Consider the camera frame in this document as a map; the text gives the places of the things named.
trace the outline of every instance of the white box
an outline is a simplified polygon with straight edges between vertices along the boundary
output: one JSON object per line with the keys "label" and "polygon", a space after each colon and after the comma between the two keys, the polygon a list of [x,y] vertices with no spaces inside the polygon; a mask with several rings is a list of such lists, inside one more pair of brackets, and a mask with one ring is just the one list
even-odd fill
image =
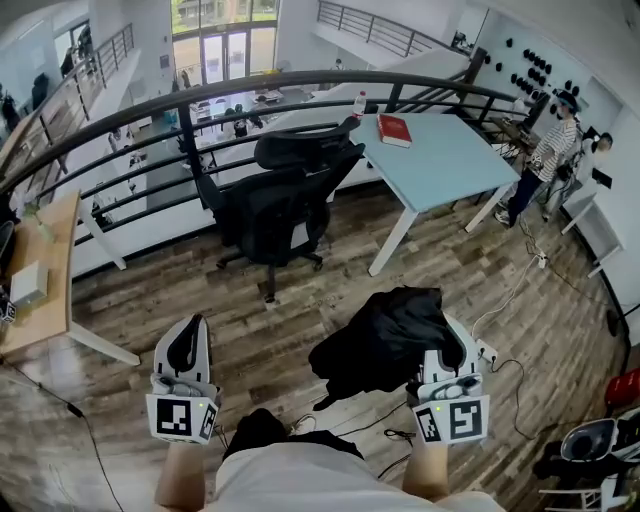
{"label": "white box", "polygon": [[49,269],[40,261],[14,274],[11,278],[11,302],[23,306],[46,297],[48,277]]}

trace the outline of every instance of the metal railing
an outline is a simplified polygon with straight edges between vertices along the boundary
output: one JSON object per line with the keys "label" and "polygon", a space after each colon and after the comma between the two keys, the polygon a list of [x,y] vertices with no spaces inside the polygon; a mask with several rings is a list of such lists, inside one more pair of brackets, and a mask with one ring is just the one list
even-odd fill
{"label": "metal railing", "polygon": [[[17,128],[20,134],[7,142],[11,146],[3,148],[6,156],[0,161],[0,177],[15,175],[89,121],[96,98],[132,48],[133,29],[128,24],[78,62],[42,104],[22,120],[23,126]],[[42,191],[67,172],[63,155],[33,174],[27,188]]]}
{"label": "metal railing", "polygon": [[320,0],[318,21],[337,30],[377,44],[400,57],[422,53],[435,47],[457,53],[457,49],[437,39],[377,14]]}
{"label": "metal railing", "polygon": [[[473,74],[473,71],[467,72],[467,75]],[[255,164],[255,159],[251,156],[248,158],[240,158],[231,162],[227,162],[221,165],[216,163],[215,154],[222,150],[240,146],[247,143],[255,142],[259,139],[260,134],[250,135],[233,140],[224,140],[221,142],[215,142],[209,144],[206,147],[200,147],[197,149],[195,143],[196,132],[201,131],[204,128],[216,127],[223,123],[231,123],[240,119],[248,120],[250,117],[255,116],[254,111],[240,112],[229,116],[220,118],[209,119],[203,122],[193,122],[190,116],[190,109],[192,105],[197,105],[199,102],[209,100],[213,103],[215,98],[221,96],[229,96],[244,91],[255,91],[258,89],[277,89],[283,86],[303,86],[309,84],[323,84],[323,83],[366,83],[366,84],[389,84],[390,93],[386,97],[380,98],[368,98],[368,105],[381,105],[384,106],[385,112],[396,112],[398,109],[404,106],[418,106],[429,107],[434,105],[444,107],[465,107],[468,109],[475,109],[475,111],[481,111],[477,118],[479,126],[482,125],[482,121],[489,112],[511,112],[508,110],[501,110],[493,107],[495,100],[504,100],[513,102],[514,97],[509,95],[492,91],[489,89],[476,87],[462,81],[443,80],[436,78],[429,78],[417,75],[408,75],[401,73],[386,73],[376,71],[302,71],[294,73],[281,73],[274,75],[261,75],[248,78],[241,78],[231,80],[228,82],[219,82],[209,84],[202,87],[194,87],[191,89],[176,92],[174,94],[161,96],[153,100],[135,105],[126,110],[116,112],[100,121],[89,124],[81,130],[70,134],[69,136],[56,141],[56,143],[49,147],[43,153],[35,155],[29,160],[18,172],[12,173],[5,177],[0,183],[0,193],[7,193],[14,190],[21,183],[26,180],[30,180],[34,175],[51,165],[58,159],[63,159],[70,151],[87,144],[88,142],[113,132],[121,127],[126,127],[135,121],[140,119],[155,116],[156,118],[163,116],[164,112],[178,110],[180,127],[167,126],[167,130],[164,133],[160,133],[151,137],[147,137],[143,140],[134,141],[133,144],[128,147],[124,147],[106,156],[97,158],[93,162],[85,165],[84,167],[74,170],[64,176],[55,183],[49,184],[42,188],[39,192],[40,198],[51,197],[51,195],[61,186],[78,179],[86,173],[120,157],[129,155],[133,152],[138,152],[143,148],[150,147],[154,144],[168,141],[169,139],[175,139],[181,137],[184,139],[183,150],[180,152],[176,150],[173,154],[167,157],[158,159],[153,162],[148,162],[146,165],[130,168],[129,172],[112,178],[108,181],[100,182],[97,180],[97,184],[89,190],[83,190],[81,193],[82,199],[99,197],[99,194],[105,190],[110,190],[118,184],[128,182],[140,176],[148,177],[151,173],[161,172],[162,169],[167,166],[174,165],[179,162],[187,162],[190,165],[190,172],[187,175],[177,175],[168,180],[160,180],[158,184],[152,186],[145,186],[141,189],[131,190],[130,194],[126,197],[117,198],[109,204],[102,204],[98,202],[96,208],[93,210],[93,215],[100,220],[104,220],[104,215],[123,208],[133,202],[143,200],[169,189],[175,189],[175,187],[184,186],[194,181],[194,177],[199,176],[200,173],[208,175],[219,175],[220,173],[230,171],[232,169],[240,169],[245,166]],[[446,90],[454,94],[458,94],[459,97],[465,97],[467,94],[474,94],[486,99],[484,105],[476,104],[464,104],[459,102],[447,102],[441,99],[424,99],[412,97],[403,97],[402,92],[405,86],[418,86],[423,90]],[[336,101],[320,101],[320,102],[307,102],[289,105],[278,105],[275,107],[265,108],[260,110],[260,116],[269,116],[277,113],[302,111],[310,109],[325,109],[331,107],[346,107],[341,112],[336,111],[335,121],[324,122],[315,125],[305,125],[288,128],[287,131],[291,132],[307,132],[313,130],[327,129],[337,124],[342,120],[345,115],[345,111],[349,112],[349,107],[353,103],[353,100],[336,100]],[[203,155],[210,154],[212,156],[212,163],[210,165],[203,165],[201,157]],[[151,207],[147,207],[136,211],[135,213],[127,216],[121,216],[113,222],[103,224],[103,231],[109,232],[114,229],[121,228],[131,222],[135,222],[149,215],[153,215],[162,210],[177,207],[183,203],[197,199],[198,195],[195,188],[189,190],[187,193],[177,195],[169,200],[157,204]],[[91,239],[91,235],[84,236],[76,241],[76,244],[81,244]]]}

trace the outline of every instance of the office chair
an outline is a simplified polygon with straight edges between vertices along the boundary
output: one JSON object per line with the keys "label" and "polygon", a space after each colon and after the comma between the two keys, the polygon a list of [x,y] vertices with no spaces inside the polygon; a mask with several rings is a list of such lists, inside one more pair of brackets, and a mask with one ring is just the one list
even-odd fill
{"label": "office chair", "polygon": [[322,268],[314,253],[329,225],[327,197],[362,157],[349,132],[359,122],[346,119],[332,130],[292,134],[271,132],[256,144],[258,165],[271,172],[249,176],[220,192],[209,175],[196,177],[198,194],[216,219],[225,246],[238,251],[217,263],[247,257],[268,266],[266,302],[275,300],[275,268],[303,257]]}

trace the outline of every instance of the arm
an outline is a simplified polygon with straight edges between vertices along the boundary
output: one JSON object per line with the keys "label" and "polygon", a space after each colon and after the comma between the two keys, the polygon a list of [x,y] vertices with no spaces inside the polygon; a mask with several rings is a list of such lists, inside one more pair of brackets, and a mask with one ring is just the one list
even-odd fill
{"label": "arm", "polygon": [[418,434],[407,464],[402,490],[432,502],[449,495],[447,471],[448,446],[444,443],[425,443]]}
{"label": "arm", "polygon": [[155,502],[175,512],[198,512],[204,508],[203,448],[171,443],[162,468]]}

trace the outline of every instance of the red object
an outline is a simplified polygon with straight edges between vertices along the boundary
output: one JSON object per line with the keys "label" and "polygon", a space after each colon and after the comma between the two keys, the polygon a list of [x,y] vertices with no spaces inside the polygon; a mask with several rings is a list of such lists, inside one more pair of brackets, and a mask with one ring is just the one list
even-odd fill
{"label": "red object", "polygon": [[640,368],[622,377],[614,377],[609,381],[604,401],[611,407],[622,407],[631,404],[640,396]]}
{"label": "red object", "polygon": [[380,140],[385,144],[393,144],[403,148],[411,146],[411,135],[404,119],[378,114],[378,130],[380,131]]}

